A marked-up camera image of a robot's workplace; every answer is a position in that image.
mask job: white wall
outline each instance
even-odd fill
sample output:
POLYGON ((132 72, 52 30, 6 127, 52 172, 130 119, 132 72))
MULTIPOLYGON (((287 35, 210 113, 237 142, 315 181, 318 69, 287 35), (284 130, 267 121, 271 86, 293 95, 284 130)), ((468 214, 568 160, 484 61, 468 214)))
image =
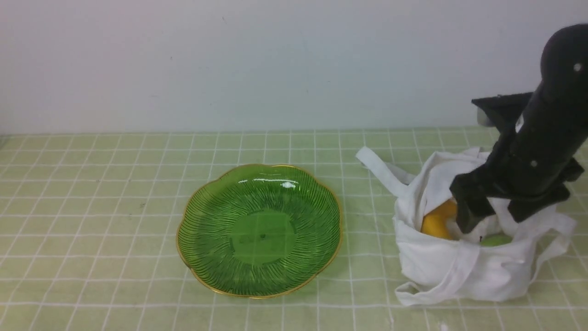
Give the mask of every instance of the white wall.
POLYGON ((474 124, 586 0, 0 0, 0 133, 474 124))

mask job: white cloth bag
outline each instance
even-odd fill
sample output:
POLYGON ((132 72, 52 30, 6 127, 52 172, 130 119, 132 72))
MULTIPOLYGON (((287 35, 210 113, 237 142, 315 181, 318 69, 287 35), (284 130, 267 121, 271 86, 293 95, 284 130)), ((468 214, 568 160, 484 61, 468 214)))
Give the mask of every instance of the white cloth bag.
POLYGON ((459 241, 420 232, 424 215, 452 198, 449 186, 455 175, 474 170, 487 156, 480 148, 460 154, 435 152, 413 176, 384 163, 367 147, 357 153, 397 197, 393 218, 396 244, 402 273, 411 280, 395 290, 401 304, 435 304, 454 298, 500 302, 523 296, 541 265, 567 251, 576 221, 550 206, 519 224, 507 210, 509 201, 497 198, 489 199, 496 215, 484 219, 468 235, 463 235, 455 222, 448 222, 459 241), (537 241, 550 230, 557 236, 535 260, 537 241), (479 244, 480 237, 501 231, 513 237, 510 244, 479 244))

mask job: tile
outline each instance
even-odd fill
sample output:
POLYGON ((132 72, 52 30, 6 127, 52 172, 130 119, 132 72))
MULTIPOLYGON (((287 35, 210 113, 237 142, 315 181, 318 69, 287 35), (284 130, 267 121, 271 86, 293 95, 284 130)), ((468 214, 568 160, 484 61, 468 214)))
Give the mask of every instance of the tile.
POLYGON ((214 156, 214 151, 191 151, 188 164, 212 164, 214 156))
POLYGON ((250 330, 281 330, 281 307, 251 307, 248 314, 250 330))
POLYGON ((292 148, 315 148, 315 136, 313 134, 293 134, 292 148))
POLYGON ((73 314, 70 330, 102 331, 108 313, 106 307, 77 307, 73 314))
POLYGON ((126 180, 131 177, 132 165, 110 165, 104 174, 104 180, 126 180))
POLYGON ((105 165, 84 165, 78 174, 78 180, 100 180, 105 171, 105 165))
POLYGON ((365 143, 369 148, 390 149, 390 136, 388 133, 366 133, 365 143))
POLYGON ((157 173, 157 179, 160 180, 180 180, 183 177, 184 165, 162 165, 157 173))
MULTIPOLYGON (((303 167, 303 169, 305 169, 306 171, 309 171, 310 167, 303 167)), ((323 176, 328 176, 328 177, 336 177, 337 179, 339 179, 339 177, 342 176, 341 165, 340 164, 317 164, 315 176, 317 176, 319 178, 322 178, 323 176)))
POLYGON ((91 151, 86 163, 88 164, 109 164, 114 151, 91 151))
POLYGON ((143 141, 144 149, 164 149, 168 143, 169 134, 148 134, 143 141))
POLYGON ((84 280, 55 280, 47 292, 45 302, 75 304, 85 283, 84 280))
POLYGON ((163 155, 164 164, 186 164, 190 157, 190 151, 165 151, 163 155))
POLYGON ((40 198, 37 201, 37 204, 33 209, 32 214, 57 215, 64 201, 64 198, 40 198))
POLYGON ((42 242, 43 237, 17 237, 8 254, 35 255, 42 242))
POLYGON ((459 309, 428 309, 427 318, 432 330, 467 331, 459 309))
POLYGON ((266 164, 288 164, 290 163, 290 152, 288 150, 269 150, 265 152, 266 164))
POLYGON ((188 150, 192 148, 192 140, 194 138, 195 136, 193 134, 172 135, 168 140, 168 149, 188 150))
POLYGON ((318 309, 310 306, 289 306, 284 309, 284 331, 316 331, 318 309))
POLYGON ((26 274, 26 270, 31 265, 30 257, 6 257, 0 268, 0 279, 20 279, 26 274))
POLYGON ((25 279, 12 295, 12 302, 41 302, 52 281, 25 279))
POLYGON ((418 150, 393 149, 392 155, 394 156, 394 163, 420 162, 418 150))
POLYGON ((1 179, 4 180, 21 180, 25 177, 29 177, 32 172, 32 167, 28 165, 9 165, 1 175, 1 179))
POLYGON ((543 309, 537 317, 543 330, 577 330, 572 312, 567 309, 543 309))
POLYGON ((154 280, 147 303, 177 303, 182 284, 182 280, 154 280))
POLYGON ((199 307, 180 307, 176 318, 176 327, 174 330, 193 330, 195 325, 208 327, 211 322, 212 309, 199 307))
POLYGON ((264 149, 265 137, 266 135, 264 134, 245 134, 243 135, 241 149, 264 149))
POLYGON ((121 198, 116 208, 117 214, 123 214, 127 216, 139 215, 143 213, 143 209, 147 205, 146 198, 121 198))
POLYGON ((156 257, 129 257, 122 278, 150 279, 156 262, 156 257))
POLYGON ((84 164, 88 155, 89 151, 67 151, 61 164, 84 164))
POLYGON ((79 229, 79 234, 104 234, 110 220, 111 216, 86 216, 79 229))
POLYGON ((125 264, 124 257, 97 257, 92 273, 91 279, 117 279, 125 264))
POLYGON ((106 236, 104 238, 104 244, 100 249, 101 256, 124 256, 127 254, 129 249, 131 249, 131 245, 133 242, 133 238, 129 237, 112 237, 106 236))
POLYGON ((386 307, 355 309, 355 324, 356 331, 393 330, 390 313, 386 307))
POLYGON ((163 150, 141 150, 136 163, 160 164, 163 159, 163 153, 163 150))
POLYGON ((351 256, 353 279, 383 277, 382 258, 379 256, 351 256))
POLYGON ((32 165, 37 163, 37 159, 39 159, 40 156, 41 152, 39 151, 17 151, 12 163, 32 165))
POLYGON ((372 188, 370 182, 364 179, 343 179, 345 194, 347 195, 370 195, 372 188))
POLYGON ((197 134, 194 137, 192 149, 214 149, 216 146, 216 140, 220 140, 221 135, 200 135, 197 134))
POLYGON ((45 189, 45 182, 43 181, 30 181, 30 182, 22 182, 17 183, 20 188, 16 192, 16 194, 10 195, 8 197, 40 197, 45 189))
POLYGON ((427 316, 422 308, 392 309, 395 330, 429 330, 427 316))
POLYGON ((102 236, 77 237, 73 241, 70 255, 96 255, 102 243, 102 236))
POLYGON ((153 184, 153 181, 127 182, 125 190, 123 191, 122 195, 127 197, 147 197, 151 192, 153 184))
POLYGON ((212 304, 215 293, 200 284, 191 274, 188 277, 191 279, 188 279, 184 284, 180 302, 183 304, 212 304))
POLYGON ((140 216, 113 216, 108 234, 135 234, 140 222, 140 216))
POLYGON ((387 304, 387 293, 384 280, 356 280, 353 282, 354 304, 358 306, 369 304, 387 304))
POLYGON ((138 164, 131 172, 131 180, 153 180, 157 175, 158 165, 138 164))
POLYGON ((265 151, 263 150, 245 150, 241 151, 239 159, 240 164, 263 163, 265 151))
MULTIPOLYGON (((17 181, 7 181, 7 182, 3 182, 2 186, 0 186, 0 197, 4 197, 4 198, 11 198, 13 196, 16 195, 16 191, 19 190, 19 188, 21 187, 21 185, 24 184, 28 184, 27 182, 17 182, 17 181)), ((34 192, 36 194, 40 194, 41 191, 43 190, 42 186, 42 182, 33 182, 32 185, 29 184, 31 187, 31 189, 34 190, 34 192)), ((28 192, 25 192, 25 194, 18 194, 17 196, 29 196, 28 192)))
POLYGON ((47 237, 39 250, 39 254, 66 255, 73 240, 74 237, 72 236, 47 237))
POLYGON ((63 257, 37 257, 33 260, 26 278, 54 278, 63 260, 63 257))
POLYGON ((79 165, 61 165, 51 175, 51 180, 71 180, 76 179, 78 173, 82 170, 79 165))
POLYGON ((30 216, 21 234, 46 234, 55 218, 52 216, 30 216))
POLYGON ((175 198, 149 198, 145 206, 146 215, 170 214, 175 198))
POLYGON ((586 305, 588 297, 588 279, 584 278, 578 282, 566 282, 560 284, 567 301, 572 307, 581 307, 586 305))
POLYGON ((242 331, 245 325, 247 308, 216 307, 210 331, 242 331))
POLYGON ((110 282, 88 282, 82 292, 80 303, 84 304, 110 304, 116 281, 110 282))
POLYGON ((140 331, 171 330, 176 317, 176 307, 148 307, 145 308, 141 320, 140 331))
POLYGON ((97 181, 77 181, 70 192, 71 197, 93 197, 100 183, 97 181))
POLYGON ((119 198, 94 198, 88 210, 89 214, 114 214, 119 198))
POLYGON ((143 135, 123 135, 118 144, 120 149, 139 149, 143 143, 143 135))
POLYGON ((138 234, 165 234, 168 224, 168 216, 143 216, 138 234))
POLYGON ((319 326, 321 330, 353 331, 353 309, 319 308, 319 326))
POLYGON ((372 233, 348 233, 349 250, 353 254, 380 254, 380 246, 377 234, 372 233))
POLYGON ((119 140, 122 140, 120 135, 99 135, 94 144, 94 150, 113 150, 118 146, 119 140))
POLYGON ((315 151, 314 150, 290 150, 290 162, 292 164, 314 163, 315 162, 315 151))
POLYGON ((124 181, 108 181, 103 180, 98 186, 96 197, 120 197, 125 189, 126 182, 124 181))
POLYGON ((341 151, 340 150, 317 150, 315 155, 316 155, 316 162, 318 162, 318 163, 340 163, 341 162, 341 151))
POLYGON ((72 150, 89 150, 98 139, 95 135, 76 135, 69 146, 72 150))
POLYGON ((384 257, 384 270, 386 278, 390 280, 404 280, 405 276, 402 274, 402 267, 398 257, 384 257))
POLYGON ((551 259, 550 264, 559 280, 588 279, 588 271, 577 257, 559 256, 551 259))
POLYGON ((35 304, 23 304, 9 306, 6 310, 4 320, 2 320, 1 330, 4 331, 23 331, 29 330, 30 325, 35 318, 38 310, 35 304))
POLYGON ((35 207, 36 199, 14 198, 4 211, 4 215, 28 215, 35 207))
POLYGON ((63 268, 61 268, 61 272, 59 272, 59 278, 85 279, 88 277, 93 263, 93 257, 67 257, 65 259, 63 268))
POLYGON ((145 302, 149 282, 122 281, 114 294, 114 304, 142 304, 145 302))
POLYGON ((376 232, 376 222, 372 215, 345 214, 343 223, 349 232, 376 232))
POLYGON ((112 156, 112 164, 117 164, 119 165, 119 167, 124 166, 122 166, 121 164, 135 164, 135 160, 137 160, 138 155, 138 150, 115 151, 114 155, 112 156))
POLYGON ((50 181, 43 192, 44 197, 66 197, 73 186, 71 181, 50 181))
POLYGON ((136 330, 143 308, 113 308, 102 331, 136 330))
POLYGON ((319 279, 319 303, 352 304, 351 282, 348 280, 319 279))
POLYGON ((163 244, 163 236, 156 237, 136 237, 135 242, 131 248, 131 256, 138 255, 159 255, 161 245, 163 244))

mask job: green tiled table surface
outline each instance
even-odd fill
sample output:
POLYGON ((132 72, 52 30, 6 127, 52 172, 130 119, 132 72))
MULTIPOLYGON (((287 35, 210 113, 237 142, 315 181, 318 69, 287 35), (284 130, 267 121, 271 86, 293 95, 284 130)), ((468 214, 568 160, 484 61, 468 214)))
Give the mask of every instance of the green tiled table surface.
MULTIPOLYGON (((355 159, 366 145, 417 173, 434 151, 489 148, 494 129, 31 135, 0 148, 0 330, 588 330, 588 177, 560 210, 565 256, 525 297, 402 307, 393 197, 355 159), (341 198, 345 242, 290 295, 214 294, 181 262, 189 196, 238 164, 291 163, 341 198)), ((588 148, 577 155, 588 166, 588 148)), ((544 247, 547 241, 541 242, 544 247)))

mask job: green fruit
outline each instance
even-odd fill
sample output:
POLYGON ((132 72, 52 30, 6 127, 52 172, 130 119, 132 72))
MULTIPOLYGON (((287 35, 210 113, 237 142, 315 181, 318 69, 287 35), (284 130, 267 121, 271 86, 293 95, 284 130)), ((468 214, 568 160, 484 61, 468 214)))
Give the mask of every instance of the green fruit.
POLYGON ((487 236, 486 238, 482 239, 482 241, 480 241, 480 245, 482 246, 486 246, 486 247, 494 247, 494 246, 500 246, 500 245, 506 245, 506 244, 510 244, 510 242, 513 239, 505 234, 493 234, 490 236, 487 236))

